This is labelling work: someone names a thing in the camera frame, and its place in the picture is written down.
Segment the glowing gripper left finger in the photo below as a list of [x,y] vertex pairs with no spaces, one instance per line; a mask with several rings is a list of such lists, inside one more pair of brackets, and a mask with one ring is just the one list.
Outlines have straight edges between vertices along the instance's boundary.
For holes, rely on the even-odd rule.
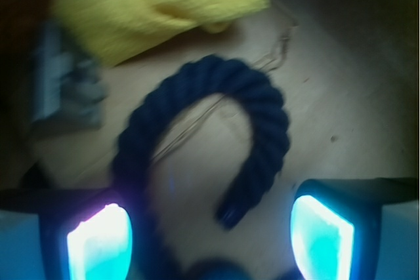
[[1,191],[2,279],[125,279],[132,247],[114,190]]

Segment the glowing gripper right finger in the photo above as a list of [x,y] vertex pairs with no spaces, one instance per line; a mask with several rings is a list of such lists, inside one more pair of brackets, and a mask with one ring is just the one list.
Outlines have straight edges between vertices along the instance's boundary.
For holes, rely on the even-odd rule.
[[305,180],[290,239],[303,279],[418,279],[419,181]]

